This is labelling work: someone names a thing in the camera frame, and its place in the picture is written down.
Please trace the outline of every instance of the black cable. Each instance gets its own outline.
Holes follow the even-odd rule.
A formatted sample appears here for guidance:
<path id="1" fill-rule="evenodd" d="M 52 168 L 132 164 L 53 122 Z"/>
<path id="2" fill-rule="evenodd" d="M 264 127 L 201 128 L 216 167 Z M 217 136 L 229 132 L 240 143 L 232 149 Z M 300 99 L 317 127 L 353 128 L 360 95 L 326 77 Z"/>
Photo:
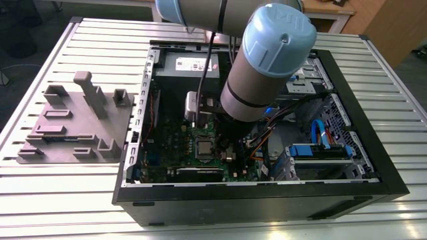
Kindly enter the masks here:
<path id="1" fill-rule="evenodd" d="M 270 117 L 270 119 L 268 120 L 268 122 L 265 124 L 265 127 L 264 127 L 264 130 L 266 130 L 268 127 L 270 127 L 276 123 L 277 119 L 280 119 L 285 115 L 290 114 L 300 105 L 302 105 L 304 103 L 309 102 L 310 100 L 322 99 L 326 95 L 329 95 L 329 93 L 328 92 L 322 92 L 322 93 L 318 93 L 318 94 L 314 94 L 314 95 L 304 96 L 300 100 L 293 102 L 289 106 L 286 106 L 285 108 L 280 109 L 274 113 L 274 115 Z"/>
<path id="2" fill-rule="evenodd" d="M 232 44 L 232 60 L 234 61 L 236 60 L 236 45 L 237 45 L 237 38 L 233 37 L 233 44 Z"/>
<path id="3" fill-rule="evenodd" d="M 208 46 L 206 46 L 206 57 L 205 57 L 205 62 L 204 62 L 204 68 L 202 68 L 202 75 L 200 78 L 198 82 L 198 88 L 197 88 L 197 99 L 196 99 L 196 110 L 194 110 L 194 125 L 198 126 L 198 114 L 200 114 L 200 98 L 201 98 L 201 86 L 202 82 L 206 78 L 206 73 L 208 73 L 208 66 L 209 66 L 209 61 L 210 61 L 210 54 L 212 54 L 212 44 L 213 44 L 213 39 L 214 39 L 216 33 L 212 32 L 210 39 L 208 41 Z"/>
<path id="4" fill-rule="evenodd" d="M 232 48 L 232 36 L 229 36 L 229 40 L 228 40 L 228 56 L 229 56 L 230 65 L 233 65 L 233 63 L 234 63 L 234 54 L 233 54 L 233 48 Z"/>

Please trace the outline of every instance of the wooden cabinet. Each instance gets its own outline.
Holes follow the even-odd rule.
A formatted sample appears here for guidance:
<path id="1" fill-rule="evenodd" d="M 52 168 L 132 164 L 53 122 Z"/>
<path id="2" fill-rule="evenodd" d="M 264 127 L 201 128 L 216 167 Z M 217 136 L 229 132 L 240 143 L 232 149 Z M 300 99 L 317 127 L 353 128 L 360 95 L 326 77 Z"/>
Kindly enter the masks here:
<path id="1" fill-rule="evenodd" d="M 427 0 L 348 0 L 356 9 L 341 30 L 362 34 L 396 67 L 427 37 Z"/>

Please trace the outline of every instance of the wire bundle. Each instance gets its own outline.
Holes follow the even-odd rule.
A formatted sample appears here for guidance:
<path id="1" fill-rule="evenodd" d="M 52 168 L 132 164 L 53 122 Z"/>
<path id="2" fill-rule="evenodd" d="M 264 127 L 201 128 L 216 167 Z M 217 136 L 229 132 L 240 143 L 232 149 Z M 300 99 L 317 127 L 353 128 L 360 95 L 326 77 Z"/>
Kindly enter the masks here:
<path id="1" fill-rule="evenodd" d="M 281 108 L 274 115 L 270 118 L 266 118 L 266 124 L 264 126 L 264 132 L 256 137 L 253 138 L 248 144 L 252 145 L 253 143 L 256 143 L 258 140 L 258 144 L 256 145 L 249 158 L 257 161 L 262 161 L 261 158 L 258 157 L 253 157 L 257 149 L 262 146 L 265 140 L 268 139 L 269 135 L 272 134 L 272 130 L 277 124 L 277 122 L 290 113 L 294 112 L 294 110 L 306 102 L 309 102 L 310 100 L 314 99 L 322 99 L 329 93 L 324 92 L 324 93 L 318 93 L 314 95 L 309 95 L 309 96 L 304 96 L 300 100 L 294 101 L 290 105 L 288 105 L 286 107 Z"/>

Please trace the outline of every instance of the label sticker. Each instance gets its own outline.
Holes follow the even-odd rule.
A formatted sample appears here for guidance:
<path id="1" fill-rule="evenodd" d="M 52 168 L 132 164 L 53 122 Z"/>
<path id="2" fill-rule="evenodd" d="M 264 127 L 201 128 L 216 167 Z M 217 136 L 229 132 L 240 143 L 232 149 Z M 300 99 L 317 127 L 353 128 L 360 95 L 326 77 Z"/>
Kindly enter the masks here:
<path id="1" fill-rule="evenodd" d="M 268 168 L 265 167 L 265 165 L 262 164 L 261 167 L 260 167 L 260 171 L 268 175 Z"/>
<path id="2" fill-rule="evenodd" d="M 205 58 L 196 57 L 178 57 L 176 58 L 174 70 L 176 71 L 202 71 L 205 67 Z M 208 61 L 206 70 L 212 72 L 212 60 Z"/>

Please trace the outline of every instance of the motherboard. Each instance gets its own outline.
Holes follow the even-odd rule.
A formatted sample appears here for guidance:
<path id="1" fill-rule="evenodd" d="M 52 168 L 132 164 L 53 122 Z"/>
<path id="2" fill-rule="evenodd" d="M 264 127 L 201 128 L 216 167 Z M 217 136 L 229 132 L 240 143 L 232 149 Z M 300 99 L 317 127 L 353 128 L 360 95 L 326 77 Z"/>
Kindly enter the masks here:
<path id="1" fill-rule="evenodd" d="M 142 183 L 246 182 L 258 179 L 257 164 L 246 160 L 245 140 L 233 151 L 217 152 L 214 123 L 194 128 L 185 120 L 164 118 L 146 139 L 140 163 Z"/>

